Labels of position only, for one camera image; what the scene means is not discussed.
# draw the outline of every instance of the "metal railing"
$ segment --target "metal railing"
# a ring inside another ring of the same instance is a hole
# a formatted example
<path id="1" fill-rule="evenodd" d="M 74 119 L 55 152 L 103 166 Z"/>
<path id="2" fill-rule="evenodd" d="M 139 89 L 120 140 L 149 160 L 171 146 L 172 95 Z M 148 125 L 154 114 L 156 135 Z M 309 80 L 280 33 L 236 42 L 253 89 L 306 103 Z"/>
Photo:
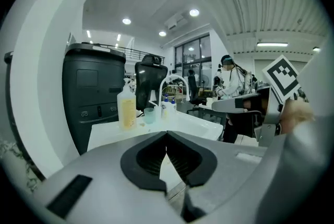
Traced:
<path id="1" fill-rule="evenodd" d="M 133 49 L 129 49 L 129 48 L 123 48 L 121 46 L 115 47 L 115 46 L 107 45 L 107 44 L 99 44 L 99 45 L 103 48 L 123 52 L 127 58 L 132 58 L 132 59 L 139 60 L 139 61 L 141 61 L 142 58 L 144 58 L 145 55 L 152 54 L 152 53 L 148 53 L 148 52 L 144 52 L 144 51 L 137 51 L 137 50 L 133 50 Z M 162 56 L 159 56 L 159 57 L 161 58 L 161 64 L 164 64 L 165 57 L 162 57 Z"/>

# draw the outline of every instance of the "black container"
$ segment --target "black container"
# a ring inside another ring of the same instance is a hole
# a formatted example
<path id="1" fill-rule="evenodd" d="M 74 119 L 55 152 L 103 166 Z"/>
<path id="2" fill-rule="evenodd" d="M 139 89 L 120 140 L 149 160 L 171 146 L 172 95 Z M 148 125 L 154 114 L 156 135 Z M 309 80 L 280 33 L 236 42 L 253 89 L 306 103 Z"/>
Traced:
<path id="1" fill-rule="evenodd" d="M 68 128 L 80 155 L 91 127 L 118 121 L 117 95 L 124 86 L 125 54 L 91 44 L 72 44 L 63 64 L 63 101 Z"/>

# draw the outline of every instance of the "black chair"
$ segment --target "black chair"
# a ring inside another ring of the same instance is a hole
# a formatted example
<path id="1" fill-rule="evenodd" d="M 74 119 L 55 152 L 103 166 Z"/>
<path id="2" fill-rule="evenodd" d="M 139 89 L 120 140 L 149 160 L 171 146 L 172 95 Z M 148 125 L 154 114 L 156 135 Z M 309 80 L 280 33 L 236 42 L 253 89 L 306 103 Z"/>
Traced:
<path id="1" fill-rule="evenodd" d="M 198 97 L 198 90 L 196 85 L 196 79 L 194 75 L 190 75 L 188 77 L 189 89 L 190 89 L 190 103 L 193 105 L 200 105 L 204 103 L 206 99 Z M 199 107 L 193 107 L 191 110 L 187 110 L 187 114 L 189 112 L 199 111 Z"/>
<path id="2" fill-rule="evenodd" d="M 159 88 L 163 79 L 167 76 L 168 68 L 161 65 L 161 57 L 147 54 L 141 62 L 136 63 L 136 107 L 143 111 L 147 107 L 153 107 L 149 100 L 152 91 L 159 101 Z"/>

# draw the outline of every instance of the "black rectangular strip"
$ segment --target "black rectangular strip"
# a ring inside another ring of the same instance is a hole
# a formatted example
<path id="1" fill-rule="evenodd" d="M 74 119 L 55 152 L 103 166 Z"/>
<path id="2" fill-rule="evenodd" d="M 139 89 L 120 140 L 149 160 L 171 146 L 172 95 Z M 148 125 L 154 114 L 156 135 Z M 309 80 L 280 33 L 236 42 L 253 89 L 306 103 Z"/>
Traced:
<path id="1" fill-rule="evenodd" d="M 57 196 L 49 203 L 47 209 L 61 218 L 65 218 L 80 196 L 88 187 L 92 178 L 77 175 Z"/>

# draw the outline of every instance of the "plastic bottle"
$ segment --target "plastic bottle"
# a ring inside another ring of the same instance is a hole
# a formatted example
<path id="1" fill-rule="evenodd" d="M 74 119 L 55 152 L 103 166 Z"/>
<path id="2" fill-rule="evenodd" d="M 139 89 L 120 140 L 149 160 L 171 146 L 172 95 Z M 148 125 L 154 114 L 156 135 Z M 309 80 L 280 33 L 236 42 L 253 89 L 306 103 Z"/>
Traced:
<path id="1" fill-rule="evenodd" d="M 168 102 L 168 95 L 165 94 L 164 101 L 161 102 L 161 118 L 164 120 L 168 119 L 170 113 L 170 102 Z"/>
<path id="2" fill-rule="evenodd" d="M 131 92 L 129 78 L 124 78 L 123 91 L 117 95 L 120 127 L 129 130 L 136 127 L 136 95 Z"/>
<path id="3" fill-rule="evenodd" d="M 172 100 L 172 111 L 173 111 L 173 113 L 176 113 L 176 103 L 175 103 L 175 98 L 173 98 L 173 100 Z"/>

